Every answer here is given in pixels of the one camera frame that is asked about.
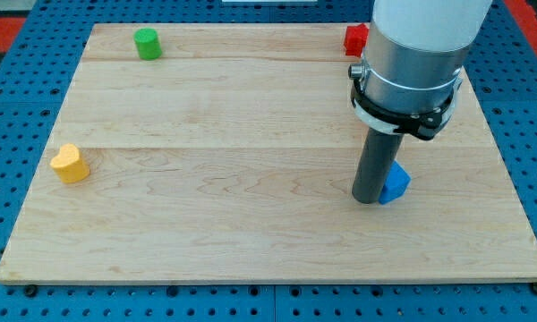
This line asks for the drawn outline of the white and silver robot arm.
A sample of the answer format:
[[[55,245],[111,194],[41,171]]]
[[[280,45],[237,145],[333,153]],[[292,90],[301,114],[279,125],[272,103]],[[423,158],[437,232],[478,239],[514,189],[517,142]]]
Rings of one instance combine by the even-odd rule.
[[[460,72],[491,0],[377,0],[351,102],[370,129],[432,140],[456,109]]]

